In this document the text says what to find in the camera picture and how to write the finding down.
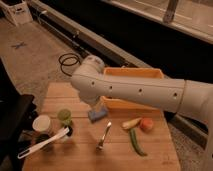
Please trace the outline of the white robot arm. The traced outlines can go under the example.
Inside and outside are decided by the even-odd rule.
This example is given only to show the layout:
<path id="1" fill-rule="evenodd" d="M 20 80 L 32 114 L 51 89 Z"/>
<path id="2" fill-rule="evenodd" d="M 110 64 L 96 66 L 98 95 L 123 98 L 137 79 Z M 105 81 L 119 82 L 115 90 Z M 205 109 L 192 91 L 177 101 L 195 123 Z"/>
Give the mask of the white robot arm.
<path id="1" fill-rule="evenodd" d="M 177 113 L 207 126 L 202 171 L 213 171 L 213 84 L 184 79 L 113 76 L 103 73 L 101 58 L 89 55 L 73 72 L 71 84 L 91 106 L 89 117 L 100 118 L 106 107 L 101 96 L 122 99 Z"/>

